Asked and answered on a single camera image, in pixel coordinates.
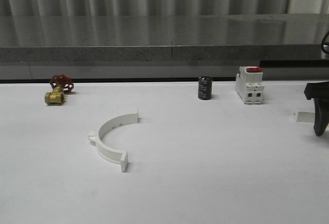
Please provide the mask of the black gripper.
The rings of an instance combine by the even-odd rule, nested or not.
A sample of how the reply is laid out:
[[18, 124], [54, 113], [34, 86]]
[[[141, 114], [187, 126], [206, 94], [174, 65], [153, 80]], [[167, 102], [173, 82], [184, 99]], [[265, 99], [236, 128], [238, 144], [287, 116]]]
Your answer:
[[307, 83], [304, 90], [304, 94], [307, 100], [314, 98], [314, 131], [316, 136], [322, 136], [328, 126], [329, 81], [319, 83]]

